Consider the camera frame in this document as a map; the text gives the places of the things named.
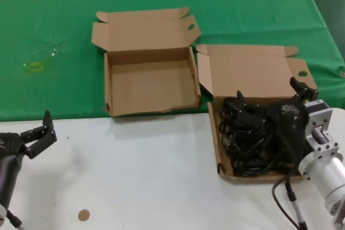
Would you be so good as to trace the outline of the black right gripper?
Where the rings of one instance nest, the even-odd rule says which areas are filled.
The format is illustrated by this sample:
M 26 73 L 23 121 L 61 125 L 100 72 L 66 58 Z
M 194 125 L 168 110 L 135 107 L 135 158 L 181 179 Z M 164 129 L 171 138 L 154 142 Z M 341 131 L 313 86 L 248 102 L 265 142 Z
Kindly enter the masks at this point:
M 306 150 L 305 120 L 300 106 L 295 102 L 315 101 L 319 92 L 306 83 L 290 78 L 290 86 L 296 94 L 292 101 L 279 101 L 270 105 L 247 104 L 240 90 L 237 91 L 237 109 L 239 122 L 250 127 L 266 127 L 267 118 L 273 126 L 274 136 L 291 159 L 302 159 Z

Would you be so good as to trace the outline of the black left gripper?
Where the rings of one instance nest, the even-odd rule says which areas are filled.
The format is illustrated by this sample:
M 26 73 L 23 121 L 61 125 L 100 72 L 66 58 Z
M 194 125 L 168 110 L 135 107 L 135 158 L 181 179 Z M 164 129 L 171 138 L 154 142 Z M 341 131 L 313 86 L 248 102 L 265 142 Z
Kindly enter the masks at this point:
M 43 125 L 18 133 L 1 133 L 1 160 L 16 158 L 23 160 L 24 154 L 34 159 L 57 141 L 50 111 L 45 112 Z

